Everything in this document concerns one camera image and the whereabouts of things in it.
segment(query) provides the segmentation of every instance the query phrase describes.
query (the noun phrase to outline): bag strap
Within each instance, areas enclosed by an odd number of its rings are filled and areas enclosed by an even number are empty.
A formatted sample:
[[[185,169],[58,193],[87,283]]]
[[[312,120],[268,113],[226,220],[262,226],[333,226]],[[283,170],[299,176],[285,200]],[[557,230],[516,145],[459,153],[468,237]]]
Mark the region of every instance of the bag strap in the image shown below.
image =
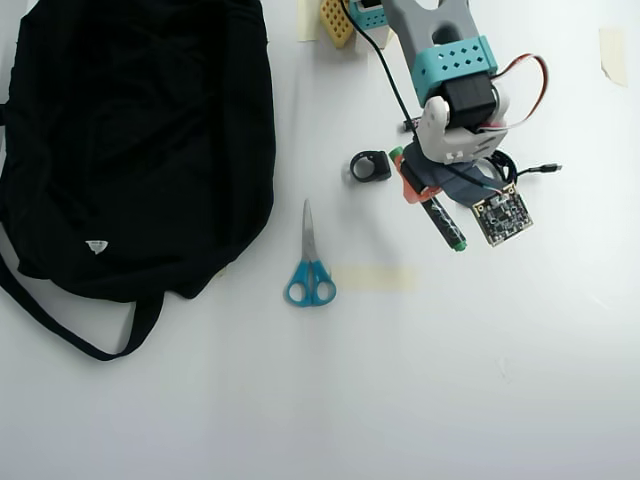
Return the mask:
[[[164,303],[164,294],[155,297],[139,300],[136,303],[136,311],[133,316],[133,326],[127,346],[120,353],[112,354],[103,352],[94,347],[86,340],[78,337],[72,331],[60,325],[53,317],[51,317],[31,296],[27,290],[20,285],[16,277],[11,273],[9,267],[2,258],[0,253],[0,287],[2,287],[11,297],[20,304],[28,313],[31,314],[43,327],[50,332],[55,333],[63,338],[78,350],[83,351],[87,355],[108,362],[116,358],[125,357],[135,352],[146,340],[147,336],[155,326],[162,311]]]

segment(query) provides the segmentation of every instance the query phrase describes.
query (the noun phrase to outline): circuit board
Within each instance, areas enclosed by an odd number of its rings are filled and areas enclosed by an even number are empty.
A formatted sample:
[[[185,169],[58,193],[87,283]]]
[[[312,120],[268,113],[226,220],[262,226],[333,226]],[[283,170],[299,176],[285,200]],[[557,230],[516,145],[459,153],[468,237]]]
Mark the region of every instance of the circuit board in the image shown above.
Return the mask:
[[[492,247],[500,245],[533,225],[527,207],[516,191],[515,185],[513,183],[507,185],[502,192],[473,206],[476,220]]]

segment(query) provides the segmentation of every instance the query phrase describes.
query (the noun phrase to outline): scissor blade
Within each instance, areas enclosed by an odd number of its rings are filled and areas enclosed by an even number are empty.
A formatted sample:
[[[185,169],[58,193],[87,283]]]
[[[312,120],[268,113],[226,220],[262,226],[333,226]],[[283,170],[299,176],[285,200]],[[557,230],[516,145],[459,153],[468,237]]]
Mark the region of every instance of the scissor blade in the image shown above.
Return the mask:
[[[309,200],[304,201],[304,213],[302,217],[302,258],[310,262],[318,260],[316,252],[316,240],[313,234],[313,218],[311,218],[311,205]]]

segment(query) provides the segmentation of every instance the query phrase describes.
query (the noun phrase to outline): cable connector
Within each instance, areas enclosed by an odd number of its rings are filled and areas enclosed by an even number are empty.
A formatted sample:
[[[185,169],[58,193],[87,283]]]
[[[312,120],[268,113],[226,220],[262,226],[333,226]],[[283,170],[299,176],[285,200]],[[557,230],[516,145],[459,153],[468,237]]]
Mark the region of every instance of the cable connector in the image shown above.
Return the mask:
[[[546,165],[533,169],[534,172],[539,173],[553,173],[559,170],[562,170],[562,165],[558,165],[557,163],[547,163]]]

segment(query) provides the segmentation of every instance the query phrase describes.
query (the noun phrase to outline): scissors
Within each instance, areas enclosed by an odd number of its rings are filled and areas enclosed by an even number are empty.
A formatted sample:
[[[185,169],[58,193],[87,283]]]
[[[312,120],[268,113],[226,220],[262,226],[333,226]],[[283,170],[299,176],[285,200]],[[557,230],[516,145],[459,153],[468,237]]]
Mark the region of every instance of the scissors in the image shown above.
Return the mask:
[[[291,296],[291,289],[300,285],[303,291],[302,300],[295,300]],[[319,294],[318,288],[324,285],[326,295]],[[302,217],[302,260],[293,278],[284,291],[285,299],[297,307],[311,307],[326,305],[336,297],[336,284],[322,265],[316,251],[316,241],[313,234],[313,220],[309,200],[304,201]]]

